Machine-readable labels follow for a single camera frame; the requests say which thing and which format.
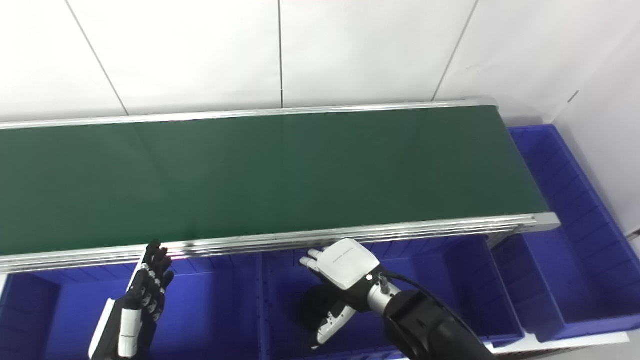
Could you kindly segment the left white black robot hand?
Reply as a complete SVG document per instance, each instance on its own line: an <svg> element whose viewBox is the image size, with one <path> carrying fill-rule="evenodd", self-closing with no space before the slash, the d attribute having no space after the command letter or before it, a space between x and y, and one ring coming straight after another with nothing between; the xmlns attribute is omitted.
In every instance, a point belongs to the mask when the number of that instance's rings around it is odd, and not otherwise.
<svg viewBox="0 0 640 360"><path fill-rule="evenodd" d="M154 239L139 258L125 294L108 298L91 338L90 360L151 360L167 287L175 278L169 250Z"/></svg>

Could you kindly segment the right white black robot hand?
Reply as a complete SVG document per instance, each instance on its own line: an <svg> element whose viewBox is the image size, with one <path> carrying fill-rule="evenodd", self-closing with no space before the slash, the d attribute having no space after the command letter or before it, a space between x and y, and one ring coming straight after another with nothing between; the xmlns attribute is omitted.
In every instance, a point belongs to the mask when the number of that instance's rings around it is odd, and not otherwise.
<svg viewBox="0 0 640 360"><path fill-rule="evenodd" d="M394 294L381 279L384 267L377 256L352 238L322 250L311 248L298 262L322 282L302 302L313 350L326 344L356 313L383 316Z"/></svg>

